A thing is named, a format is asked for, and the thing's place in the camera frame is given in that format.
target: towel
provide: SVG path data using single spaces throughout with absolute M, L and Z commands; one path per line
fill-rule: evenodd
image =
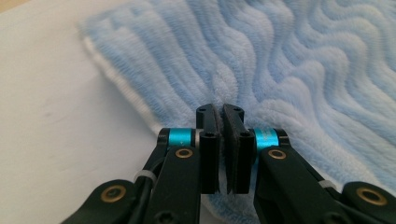
M 281 128 L 340 190 L 396 192 L 396 2 L 134 0 L 81 23 L 93 60 L 157 133 L 191 127 L 200 105 L 238 105 L 248 128 Z M 258 223 L 248 195 L 203 203 Z

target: metal screw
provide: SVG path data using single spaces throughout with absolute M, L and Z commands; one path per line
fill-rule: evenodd
M 388 203 L 388 200 L 384 197 L 384 195 L 373 189 L 367 189 L 362 187 L 362 188 L 358 188 L 356 190 L 356 193 L 361 199 L 363 199 L 367 203 L 371 203 L 378 206 L 383 206 Z
M 338 213 L 330 212 L 324 215 L 322 219 L 323 224 L 348 224 L 350 223 L 346 218 Z
M 283 160 L 286 158 L 286 153 L 278 149 L 269 150 L 268 155 L 277 160 Z
M 177 216 L 169 211 L 160 212 L 155 215 L 155 224 L 179 224 Z
M 188 148 L 181 148 L 176 151 L 176 156 L 181 159 L 187 159 L 192 156 L 192 150 Z
M 123 198 L 126 188 L 123 185 L 113 185 L 102 191 L 101 199 L 105 203 L 114 203 Z

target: brass washer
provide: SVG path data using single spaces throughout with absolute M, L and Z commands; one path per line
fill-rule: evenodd
M 384 197 L 384 195 L 382 195 L 381 193 L 379 193 L 378 191 L 373 190 L 373 189 L 361 187 L 361 188 L 356 189 L 356 193 L 358 194 L 358 196 L 361 199 L 363 199 L 367 203 L 372 203 L 372 204 L 378 205 L 378 206 L 383 206 L 388 203 L 388 200 Z M 367 197 L 366 195 L 364 195 L 364 193 L 372 193 L 376 197 L 378 197 L 378 199 L 377 200 L 371 199 L 371 198 Z
M 281 150 L 278 150 L 278 149 L 269 150 L 268 155 L 270 155 L 270 157 L 277 159 L 277 160 L 283 160 L 286 158 L 286 153 Z
M 181 148 L 178 151 L 176 151 L 176 156 L 181 159 L 187 159 L 192 156 L 192 150 L 188 148 Z
M 120 191 L 120 194 L 117 195 L 116 197 L 108 196 L 107 194 L 113 189 L 118 189 Z M 113 186 L 110 186 L 107 189 L 105 189 L 102 192 L 100 198 L 105 203 L 114 203 L 114 202 L 118 201 L 119 199 L 123 198 L 123 196 L 125 196 L 125 193 L 126 193 L 126 188 L 123 185 L 113 185 Z

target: blue ring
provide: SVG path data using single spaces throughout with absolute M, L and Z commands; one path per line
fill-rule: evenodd
M 257 157 L 259 157 L 260 152 L 266 147 L 279 146 L 279 140 L 274 129 L 267 128 L 264 130 L 254 129 L 256 135 L 256 145 L 257 145 Z
M 191 146 L 192 129 L 171 129 L 169 131 L 168 146 L 169 147 L 184 147 Z

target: white table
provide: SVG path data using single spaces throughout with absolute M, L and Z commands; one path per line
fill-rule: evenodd
M 93 65 L 77 22 L 126 0 L 32 0 L 0 14 L 0 223 L 59 223 L 156 144 Z M 201 223 L 219 223 L 202 209 Z

